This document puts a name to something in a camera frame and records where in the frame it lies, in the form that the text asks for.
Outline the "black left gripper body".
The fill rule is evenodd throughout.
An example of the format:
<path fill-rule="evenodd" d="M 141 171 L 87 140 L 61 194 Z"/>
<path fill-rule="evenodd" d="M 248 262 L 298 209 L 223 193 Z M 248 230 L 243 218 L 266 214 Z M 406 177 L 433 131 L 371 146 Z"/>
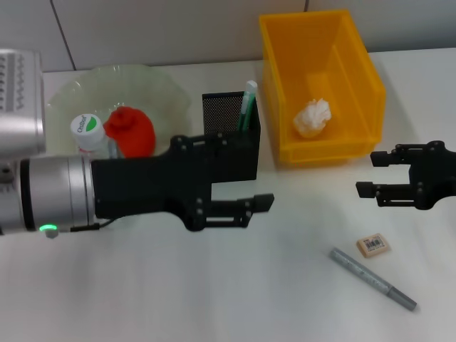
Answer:
<path fill-rule="evenodd" d="M 185 136 L 171 139 L 168 150 L 155 157 L 92 160 L 91 174 L 99 219 L 168 212 L 191 232 L 206 227 L 209 155 Z"/>

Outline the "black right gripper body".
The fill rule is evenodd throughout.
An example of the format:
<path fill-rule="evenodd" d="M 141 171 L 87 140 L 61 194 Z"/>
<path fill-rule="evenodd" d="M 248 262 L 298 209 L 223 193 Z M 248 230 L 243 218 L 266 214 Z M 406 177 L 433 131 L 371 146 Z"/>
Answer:
<path fill-rule="evenodd" d="M 414 191 L 414 206 L 429 210 L 446 198 L 455 196 L 455 152 L 443 141 L 431 141 L 413 155 L 409 169 Z"/>

